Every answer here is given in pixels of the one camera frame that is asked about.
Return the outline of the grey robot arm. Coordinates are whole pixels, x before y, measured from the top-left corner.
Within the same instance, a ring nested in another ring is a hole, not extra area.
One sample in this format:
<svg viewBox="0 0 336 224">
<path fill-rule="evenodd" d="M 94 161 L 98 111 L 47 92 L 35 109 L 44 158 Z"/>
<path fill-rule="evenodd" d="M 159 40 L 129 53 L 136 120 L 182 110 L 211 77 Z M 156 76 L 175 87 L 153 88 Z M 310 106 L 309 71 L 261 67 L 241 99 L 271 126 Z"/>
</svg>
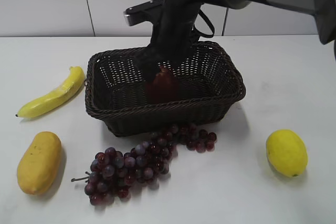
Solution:
<svg viewBox="0 0 336 224">
<path fill-rule="evenodd" d="M 163 0 L 158 16 L 152 21 L 150 43 L 135 57 L 135 65 L 146 81 L 154 80 L 159 63 L 177 66 L 193 53 L 193 45 L 203 34 L 195 20 L 203 4 L 243 9 L 255 2 L 311 15 L 322 44 L 335 41 L 335 0 Z"/>
</svg>

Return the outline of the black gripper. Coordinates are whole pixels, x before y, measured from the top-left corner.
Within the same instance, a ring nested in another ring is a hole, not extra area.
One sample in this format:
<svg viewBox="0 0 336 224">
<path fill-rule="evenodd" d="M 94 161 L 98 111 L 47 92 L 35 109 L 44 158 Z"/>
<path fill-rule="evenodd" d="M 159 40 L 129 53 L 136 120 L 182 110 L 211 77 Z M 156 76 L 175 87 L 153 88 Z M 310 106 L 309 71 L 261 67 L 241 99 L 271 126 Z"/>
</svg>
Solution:
<svg viewBox="0 0 336 224">
<path fill-rule="evenodd" d="M 164 0 L 158 24 L 153 29 L 151 44 L 134 57 L 134 65 L 146 82 L 153 82 L 161 72 L 160 63 L 169 53 L 171 69 L 180 67 L 190 52 L 191 32 L 204 3 L 221 4 L 221 0 Z"/>
</svg>

